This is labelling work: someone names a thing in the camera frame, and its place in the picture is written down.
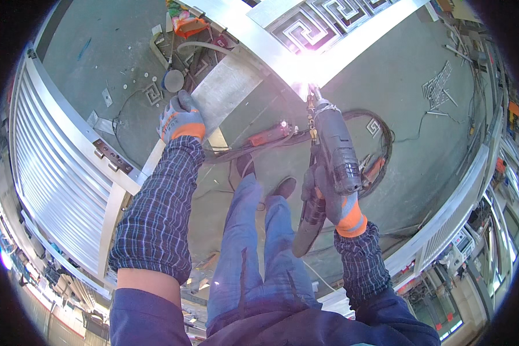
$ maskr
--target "plaid sleeve cover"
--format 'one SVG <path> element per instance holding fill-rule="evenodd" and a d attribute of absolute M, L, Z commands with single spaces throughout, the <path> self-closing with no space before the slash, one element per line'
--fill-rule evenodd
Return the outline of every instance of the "plaid sleeve cover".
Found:
<path fill-rule="evenodd" d="M 109 260 L 113 270 L 159 271 L 180 285 L 188 279 L 192 269 L 187 242 L 190 202 L 204 158 L 194 137 L 169 141 L 154 173 L 117 225 Z"/>
<path fill-rule="evenodd" d="M 374 223 L 367 222 L 365 233 L 355 238 L 342 237 L 335 230 L 334 246 L 342 256 L 350 309 L 357 309 L 370 297 L 392 287 L 379 247 L 379 228 Z"/>

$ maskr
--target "round metal disc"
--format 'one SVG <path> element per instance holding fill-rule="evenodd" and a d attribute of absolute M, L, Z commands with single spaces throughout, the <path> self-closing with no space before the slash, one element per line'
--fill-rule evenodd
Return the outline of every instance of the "round metal disc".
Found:
<path fill-rule="evenodd" d="M 163 84 L 170 93 L 176 93 L 177 91 L 181 90 L 184 83 L 185 78 L 179 70 L 171 70 L 167 72 L 165 78 L 163 79 Z"/>

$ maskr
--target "shoe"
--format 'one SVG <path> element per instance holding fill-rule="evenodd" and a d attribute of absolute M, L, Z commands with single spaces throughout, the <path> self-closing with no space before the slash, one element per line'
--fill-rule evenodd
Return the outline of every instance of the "shoe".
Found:
<path fill-rule="evenodd" d="M 288 176 L 279 183 L 279 185 L 271 195 L 282 196 L 284 199 L 288 199 L 295 188 L 296 179 L 294 179 L 292 176 Z"/>
<path fill-rule="evenodd" d="M 242 156 L 239 156 L 236 159 L 236 170 L 238 171 L 238 175 L 240 175 L 241 178 L 244 178 L 245 176 L 251 173 L 253 173 L 254 176 L 256 176 L 256 170 L 254 169 L 254 161 L 252 161 L 252 155 L 244 154 Z"/>

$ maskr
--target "blue jeans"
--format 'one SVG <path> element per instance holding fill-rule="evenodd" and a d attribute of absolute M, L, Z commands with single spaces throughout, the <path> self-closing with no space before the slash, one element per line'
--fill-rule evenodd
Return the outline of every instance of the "blue jeans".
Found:
<path fill-rule="evenodd" d="M 210 287 L 206 326 L 216 316 L 236 309 L 241 294 L 246 303 L 261 300 L 295 302 L 299 299 L 310 308 L 321 308 L 315 300 L 304 262 L 292 254 L 294 231 L 291 211 L 281 196 L 269 196 L 265 200 L 265 281 L 262 280 L 255 222 L 261 196 L 262 187 L 253 174 L 245 176 L 236 188 L 225 221 L 219 263 Z"/>

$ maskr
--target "gray and orange glove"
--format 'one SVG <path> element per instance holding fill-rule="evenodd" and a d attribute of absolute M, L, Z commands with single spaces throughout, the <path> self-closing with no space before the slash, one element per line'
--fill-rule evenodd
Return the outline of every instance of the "gray and orange glove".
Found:
<path fill-rule="evenodd" d="M 202 142 L 206 127 L 192 96 L 180 90 L 169 101 L 169 107 L 159 116 L 158 134 L 166 144 L 180 136 L 193 136 Z"/>
<path fill-rule="evenodd" d="M 313 153 L 319 153 L 319 149 L 312 147 Z M 319 192 L 325 198 L 326 217 L 331 221 L 338 234 L 346 238 L 357 237 L 365 232 L 367 217 L 361 213 L 358 204 L 358 193 L 349 196 L 340 196 L 334 190 L 329 174 L 323 165 L 321 155 L 316 155 L 318 160 L 304 174 L 302 185 L 302 200 L 307 201 Z"/>

